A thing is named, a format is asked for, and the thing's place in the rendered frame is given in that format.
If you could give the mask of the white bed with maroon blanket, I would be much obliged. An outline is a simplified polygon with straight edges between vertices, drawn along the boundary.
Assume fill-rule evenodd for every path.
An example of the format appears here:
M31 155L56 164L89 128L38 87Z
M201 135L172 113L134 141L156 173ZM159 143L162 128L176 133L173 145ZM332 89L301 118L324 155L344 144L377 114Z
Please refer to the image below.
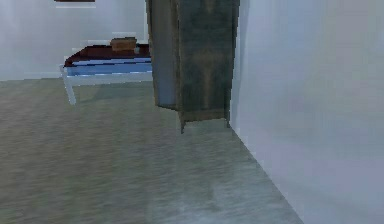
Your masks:
M74 86L152 81L148 44L133 50L114 51L110 45L86 46L59 66L68 101L76 104Z

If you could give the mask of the dark brown wooden wardrobe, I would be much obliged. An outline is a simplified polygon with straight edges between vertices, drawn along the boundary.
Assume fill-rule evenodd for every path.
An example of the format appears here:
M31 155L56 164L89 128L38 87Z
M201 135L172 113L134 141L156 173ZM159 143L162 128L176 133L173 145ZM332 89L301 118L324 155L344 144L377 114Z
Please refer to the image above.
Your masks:
M240 0L145 0L155 105L230 120Z

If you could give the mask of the brown pillow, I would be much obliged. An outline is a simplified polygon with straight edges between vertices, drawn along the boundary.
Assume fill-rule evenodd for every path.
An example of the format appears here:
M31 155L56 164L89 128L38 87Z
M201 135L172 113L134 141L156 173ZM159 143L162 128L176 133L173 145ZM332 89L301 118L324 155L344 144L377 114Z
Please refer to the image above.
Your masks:
M128 51L136 48L137 39L135 37L113 38L110 45L114 51Z

